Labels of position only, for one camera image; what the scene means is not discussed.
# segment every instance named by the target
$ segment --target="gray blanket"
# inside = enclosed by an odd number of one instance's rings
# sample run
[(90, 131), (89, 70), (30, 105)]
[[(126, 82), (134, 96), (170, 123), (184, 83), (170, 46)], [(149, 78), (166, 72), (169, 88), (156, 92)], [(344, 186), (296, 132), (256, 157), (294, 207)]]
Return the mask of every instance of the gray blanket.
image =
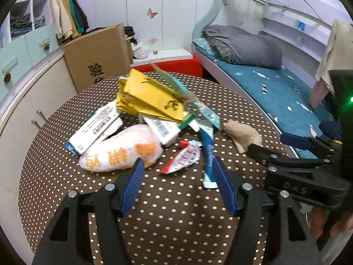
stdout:
[(236, 27), (221, 25), (206, 27), (203, 34), (228, 63), (275, 70), (282, 66), (282, 50), (271, 37), (253, 35)]

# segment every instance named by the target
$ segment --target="human hand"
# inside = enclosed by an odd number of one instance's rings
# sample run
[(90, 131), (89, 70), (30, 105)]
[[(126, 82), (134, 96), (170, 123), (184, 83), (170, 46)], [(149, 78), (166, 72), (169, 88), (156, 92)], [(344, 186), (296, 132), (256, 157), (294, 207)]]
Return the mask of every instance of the human hand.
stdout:
[[(311, 211), (311, 233), (317, 240), (323, 233), (323, 228), (328, 217), (328, 211), (319, 207), (314, 207)], [(353, 213), (346, 212), (343, 217), (331, 228), (331, 236), (336, 236), (340, 233), (353, 229)]]

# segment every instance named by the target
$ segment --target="white plastic bag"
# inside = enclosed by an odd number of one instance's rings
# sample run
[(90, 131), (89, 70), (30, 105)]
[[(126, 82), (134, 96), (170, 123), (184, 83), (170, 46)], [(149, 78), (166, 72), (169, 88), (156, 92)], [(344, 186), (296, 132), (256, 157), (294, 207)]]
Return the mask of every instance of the white plastic bag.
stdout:
[(88, 171), (112, 171), (130, 168), (140, 157), (148, 167), (162, 153), (161, 144), (149, 126), (137, 124), (89, 149), (80, 157), (79, 165)]
[(137, 45), (131, 43), (131, 47), (134, 58), (143, 60), (148, 57), (148, 48), (141, 41), (137, 41)]

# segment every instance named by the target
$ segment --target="brown tablecloth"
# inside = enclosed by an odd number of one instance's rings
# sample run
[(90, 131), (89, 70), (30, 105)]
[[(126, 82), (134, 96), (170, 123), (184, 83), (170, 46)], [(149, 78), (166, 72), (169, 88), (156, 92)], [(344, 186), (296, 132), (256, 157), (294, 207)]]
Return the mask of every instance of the brown tablecloth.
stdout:
[[(154, 73), (149, 76), (160, 80)], [(211, 81), (173, 73), (221, 118), (249, 124), (259, 131), (263, 145), (284, 154), (278, 136), (250, 103)], [(77, 94), (45, 123), (33, 141), (22, 170), (19, 210), (28, 242), (35, 252), (56, 208), (70, 190), (88, 193), (114, 182), (119, 170), (93, 173), (81, 169), (64, 143), (92, 112), (115, 98), (117, 78), (108, 78)], [(138, 123), (122, 115), (124, 128)], [(199, 140), (189, 127), (180, 139)], [(214, 135), (214, 151), (228, 169), (242, 174), (244, 182), (262, 187), (266, 168), (239, 154), (223, 133)], [(231, 245), (238, 220), (224, 208), (218, 190), (202, 187), (203, 158), (189, 168), (170, 175), (159, 174), (177, 146), (165, 149), (158, 162), (147, 168), (133, 210), (120, 220), (132, 262), (135, 264), (222, 264)], [(96, 234), (95, 216), (89, 215), (91, 248), (95, 264), (103, 264)], [(254, 264), (262, 263), (266, 240), (266, 216)]]

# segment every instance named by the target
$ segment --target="red cushion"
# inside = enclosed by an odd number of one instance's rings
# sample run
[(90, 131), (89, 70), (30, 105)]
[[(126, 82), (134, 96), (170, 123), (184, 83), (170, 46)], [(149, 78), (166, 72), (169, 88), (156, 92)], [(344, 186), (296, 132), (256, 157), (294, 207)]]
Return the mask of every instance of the red cushion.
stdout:
[[(176, 72), (181, 74), (188, 74), (195, 77), (202, 77), (202, 67), (199, 61), (195, 58), (190, 60), (178, 60), (155, 63), (159, 68), (166, 72)], [(154, 69), (151, 65), (146, 64), (143, 66), (133, 67), (140, 72), (153, 72)]]

